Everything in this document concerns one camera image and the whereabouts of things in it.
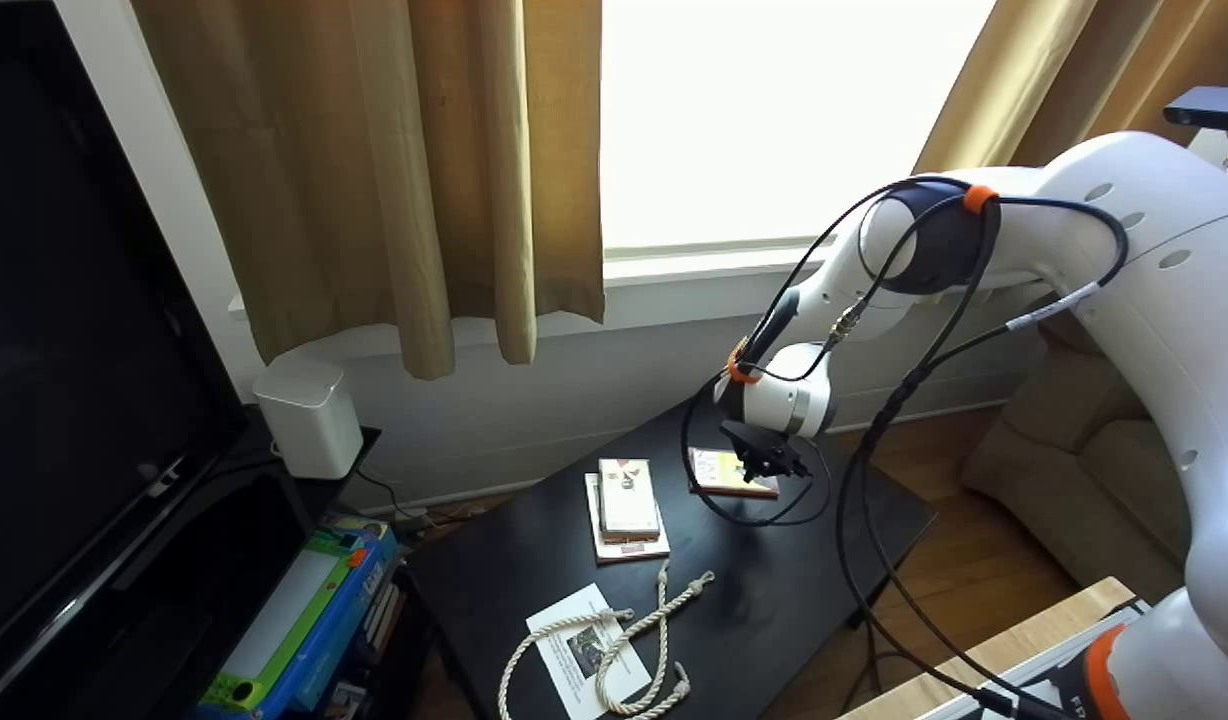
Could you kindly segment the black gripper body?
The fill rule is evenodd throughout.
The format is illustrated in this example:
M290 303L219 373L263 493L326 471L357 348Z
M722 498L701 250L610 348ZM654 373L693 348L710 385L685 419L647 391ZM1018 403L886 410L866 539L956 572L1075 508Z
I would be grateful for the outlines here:
M803 463L785 432L754 425L722 419L718 432L732 439L732 452L744 463L744 476L803 476Z

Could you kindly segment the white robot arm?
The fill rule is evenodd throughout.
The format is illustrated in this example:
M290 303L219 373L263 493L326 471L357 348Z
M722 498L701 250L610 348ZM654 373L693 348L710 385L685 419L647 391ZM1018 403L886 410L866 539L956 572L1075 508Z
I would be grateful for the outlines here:
M1082 654L1092 720L1228 720L1228 173L1107 132L1038 166L909 174L808 243L710 401L744 428L810 435L827 355L878 294L1036 284L1011 329L1075 315L1143 401L1188 508L1184 578Z

